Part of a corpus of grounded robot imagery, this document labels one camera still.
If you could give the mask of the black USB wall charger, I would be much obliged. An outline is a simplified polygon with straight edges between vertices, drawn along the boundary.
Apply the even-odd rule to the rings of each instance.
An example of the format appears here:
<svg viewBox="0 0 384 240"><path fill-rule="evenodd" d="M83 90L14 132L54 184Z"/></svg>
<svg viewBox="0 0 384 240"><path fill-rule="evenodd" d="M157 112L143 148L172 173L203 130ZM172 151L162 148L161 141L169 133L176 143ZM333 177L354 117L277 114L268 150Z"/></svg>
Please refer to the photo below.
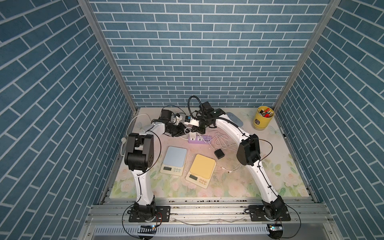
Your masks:
<svg viewBox="0 0 384 240"><path fill-rule="evenodd" d="M222 159L225 156L224 152L221 149L215 150L214 154L218 160Z"/></svg>

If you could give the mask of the yellow pen cup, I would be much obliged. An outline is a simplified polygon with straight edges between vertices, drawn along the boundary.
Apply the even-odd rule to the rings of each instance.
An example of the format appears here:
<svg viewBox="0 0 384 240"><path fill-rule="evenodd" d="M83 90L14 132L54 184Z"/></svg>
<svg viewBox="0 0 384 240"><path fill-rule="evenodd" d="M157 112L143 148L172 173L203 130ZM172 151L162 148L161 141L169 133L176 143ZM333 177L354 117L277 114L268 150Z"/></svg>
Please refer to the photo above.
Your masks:
<svg viewBox="0 0 384 240"><path fill-rule="evenodd" d="M264 130L274 117L274 110L266 106L260 106L257 109L256 115L253 120L253 127L256 130Z"/></svg>

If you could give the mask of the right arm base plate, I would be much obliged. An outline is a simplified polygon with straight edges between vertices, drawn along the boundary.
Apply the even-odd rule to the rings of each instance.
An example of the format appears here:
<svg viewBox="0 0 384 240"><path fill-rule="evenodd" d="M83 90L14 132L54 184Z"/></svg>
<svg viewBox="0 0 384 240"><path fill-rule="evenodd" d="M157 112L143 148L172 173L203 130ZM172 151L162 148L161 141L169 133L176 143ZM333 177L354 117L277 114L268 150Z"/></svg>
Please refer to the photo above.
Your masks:
<svg viewBox="0 0 384 240"><path fill-rule="evenodd" d="M291 220L291 216L286 205L284 205L281 210L278 210L277 212L274 212L270 207L266 207L264 205L249 205L244 212L250 215L252 222L288 222Z"/></svg>

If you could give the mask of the blue pencil case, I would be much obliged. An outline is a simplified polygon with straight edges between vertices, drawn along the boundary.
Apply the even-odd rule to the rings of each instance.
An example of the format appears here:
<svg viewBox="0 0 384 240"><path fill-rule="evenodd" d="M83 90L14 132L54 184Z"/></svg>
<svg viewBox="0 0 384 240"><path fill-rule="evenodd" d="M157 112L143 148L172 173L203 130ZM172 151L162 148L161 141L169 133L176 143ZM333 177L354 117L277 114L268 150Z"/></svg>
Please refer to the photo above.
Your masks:
<svg viewBox="0 0 384 240"><path fill-rule="evenodd" d="M238 118L236 115L234 115L233 113L227 112L227 116L238 127L242 127L244 125L243 121L240 118Z"/></svg>

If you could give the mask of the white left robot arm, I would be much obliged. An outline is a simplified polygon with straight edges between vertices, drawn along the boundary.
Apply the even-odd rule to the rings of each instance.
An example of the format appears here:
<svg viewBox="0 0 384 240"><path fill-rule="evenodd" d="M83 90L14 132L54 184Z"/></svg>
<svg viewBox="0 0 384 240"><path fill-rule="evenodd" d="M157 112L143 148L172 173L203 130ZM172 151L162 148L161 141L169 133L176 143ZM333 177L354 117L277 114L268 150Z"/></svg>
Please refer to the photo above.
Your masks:
<svg viewBox="0 0 384 240"><path fill-rule="evenodd" d="M186 125L191 117L186 114L174 114L162 110L158 119L151 120L139 133L130 133L122 138L120 154L124 163L134 175L137 200L132 211L140 215L154 216L156 213L155 195L151 188L148 172L156 164L155 138L164 133L171 137L180 137L187 133Z"/></svg>

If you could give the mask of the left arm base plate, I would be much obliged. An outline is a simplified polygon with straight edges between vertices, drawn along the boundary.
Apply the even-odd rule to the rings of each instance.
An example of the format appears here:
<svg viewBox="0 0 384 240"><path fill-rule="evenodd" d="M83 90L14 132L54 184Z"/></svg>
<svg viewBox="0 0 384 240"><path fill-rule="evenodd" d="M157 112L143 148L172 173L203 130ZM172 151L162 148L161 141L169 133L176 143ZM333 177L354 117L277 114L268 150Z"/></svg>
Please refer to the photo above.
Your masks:
<svg viewBox="0 0 384 240"><path fill-rule="evenodd" d="M144 223L144 222L156 222L157 218L159 222L169 222L171 207L170 206L141 206L134 205L129 211L130 223Z"/></svg>

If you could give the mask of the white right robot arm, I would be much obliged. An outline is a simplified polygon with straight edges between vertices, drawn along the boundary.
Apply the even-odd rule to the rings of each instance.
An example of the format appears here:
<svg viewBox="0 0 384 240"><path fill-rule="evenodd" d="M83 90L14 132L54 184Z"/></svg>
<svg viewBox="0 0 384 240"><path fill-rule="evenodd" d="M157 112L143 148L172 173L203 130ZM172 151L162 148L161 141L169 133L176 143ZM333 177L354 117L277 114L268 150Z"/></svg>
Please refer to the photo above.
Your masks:
<svg viewBox="0 0 384 240"><path fill-rule="evenodd" d="M262 165L261 139L255 134L244 132L222 109L213 109L208 102L200 102L196 114L191 110L190 101L187 102L187 108L191 118L199 122L199 127L205 129L213 125L222 129L238 144L237 159L250 171L260 190L266 218L271 221L278 219L284 211L285 203L276 193Z"/></svg>

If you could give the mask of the purple power strip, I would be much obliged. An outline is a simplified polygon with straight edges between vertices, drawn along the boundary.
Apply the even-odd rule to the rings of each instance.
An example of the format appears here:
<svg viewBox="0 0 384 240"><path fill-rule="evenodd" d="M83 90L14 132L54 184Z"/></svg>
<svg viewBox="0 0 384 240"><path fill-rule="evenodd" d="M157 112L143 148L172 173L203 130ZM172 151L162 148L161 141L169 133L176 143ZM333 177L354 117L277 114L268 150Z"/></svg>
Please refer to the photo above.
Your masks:
<svg viewBox="0 0 384 240"><path fill-rule="evenodd" d="M189 144L209 145L211 141L212 141L211 136L196 136L196 138L193 140L188 138Z"/></svg>

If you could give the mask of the yellow electronic kitchen scale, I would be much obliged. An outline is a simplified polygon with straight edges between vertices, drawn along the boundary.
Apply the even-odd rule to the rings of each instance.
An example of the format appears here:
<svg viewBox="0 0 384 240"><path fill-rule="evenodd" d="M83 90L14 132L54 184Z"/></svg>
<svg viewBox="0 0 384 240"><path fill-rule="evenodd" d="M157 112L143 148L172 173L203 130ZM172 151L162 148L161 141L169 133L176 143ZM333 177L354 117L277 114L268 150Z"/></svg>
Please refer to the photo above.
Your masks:
<svg viewBox="0 0 384 240"><path fill-rule="evenodd" d="M207 189L216 165L214 159L197 154L186 175L186 181Z"/></svg>

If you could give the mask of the floral table mat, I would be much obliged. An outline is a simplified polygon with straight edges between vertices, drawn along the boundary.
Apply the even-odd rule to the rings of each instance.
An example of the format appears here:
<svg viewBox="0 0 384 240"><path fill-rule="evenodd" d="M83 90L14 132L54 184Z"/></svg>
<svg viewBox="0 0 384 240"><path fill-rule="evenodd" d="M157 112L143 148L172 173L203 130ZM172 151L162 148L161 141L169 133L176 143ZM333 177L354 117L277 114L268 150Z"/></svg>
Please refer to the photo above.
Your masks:
<svg viewBox="0 0 384 240"><path fill-rule="evenodd" d="M275 119L258 131L253 127L256 109L227 108L227 113L240 120L241 128L260 139L262 166L275 192L283 199L307 198L309 193L293 160L284 136ZM159 198L260 198L261 193L249 170L236 157L234 140L223 130L207 129L213 138L209 144L191 144L187 137L154 136L156 165L150 170L151 188ZM185 166L180 176L161 172L164 157L169 147L187 150ZM206 188L187 180L187 174L196 158L203 155L216 161L215 170Z"/></svg>

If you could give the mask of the blue electronic kitchen scale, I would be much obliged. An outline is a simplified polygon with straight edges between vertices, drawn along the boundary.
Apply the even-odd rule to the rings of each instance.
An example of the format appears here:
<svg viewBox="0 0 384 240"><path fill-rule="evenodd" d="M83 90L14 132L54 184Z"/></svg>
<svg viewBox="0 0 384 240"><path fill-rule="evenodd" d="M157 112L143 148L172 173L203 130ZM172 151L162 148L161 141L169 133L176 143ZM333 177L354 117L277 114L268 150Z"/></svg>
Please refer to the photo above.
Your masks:
<svg viewBox="0 0 384 240"><path fill-rule="evenodd" d="M187 149L169 146L160 168L163 174L181 176L183 174Z"/></svg>

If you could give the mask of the aluminium mounting rail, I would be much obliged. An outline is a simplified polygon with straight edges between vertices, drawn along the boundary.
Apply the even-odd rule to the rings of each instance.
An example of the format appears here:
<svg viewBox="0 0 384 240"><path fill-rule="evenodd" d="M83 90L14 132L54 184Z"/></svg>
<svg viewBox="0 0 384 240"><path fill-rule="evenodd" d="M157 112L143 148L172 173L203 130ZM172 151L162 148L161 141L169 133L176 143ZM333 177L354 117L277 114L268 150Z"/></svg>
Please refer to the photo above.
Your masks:
<svg viewBox="0 0 384 240"><path fill-rule="evenodd" d="M309 198L286 199L286 214L290 224L331 223L333 218L325 204ZM132 204L130 199L106 198L100 205L93 205L86 218L87 226L118 225L126 221L124 210ZM170 224L237 224L267 223L262 212L262 203L252 198L157 198L158 206L169 206Z"/></svg>

